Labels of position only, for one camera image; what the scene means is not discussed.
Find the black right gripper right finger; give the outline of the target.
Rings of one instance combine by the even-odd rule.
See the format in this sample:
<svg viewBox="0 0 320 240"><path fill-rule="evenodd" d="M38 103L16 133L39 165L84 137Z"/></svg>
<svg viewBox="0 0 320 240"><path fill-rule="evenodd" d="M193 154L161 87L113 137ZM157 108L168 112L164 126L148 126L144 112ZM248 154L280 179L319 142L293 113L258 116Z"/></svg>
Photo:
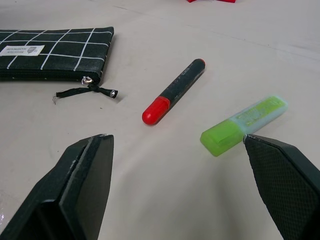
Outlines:
<svg viewBox="0 0 320 240"><path fill-rule="evenodd" d="M285 240L320 238L320 171L295 146L243 138L259 195Z"/></svg>

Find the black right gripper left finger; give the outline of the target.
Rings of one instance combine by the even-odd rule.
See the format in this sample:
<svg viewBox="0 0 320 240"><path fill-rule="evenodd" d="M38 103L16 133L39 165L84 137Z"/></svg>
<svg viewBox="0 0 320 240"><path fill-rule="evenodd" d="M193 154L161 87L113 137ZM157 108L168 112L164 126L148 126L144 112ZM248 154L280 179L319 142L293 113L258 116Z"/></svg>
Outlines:
<svg viewBox="0 0 320 240"><path fill-rule="evenodd" d="M2 240L96 240L109 197L114 136L66 148L2 231Z"/></svg>

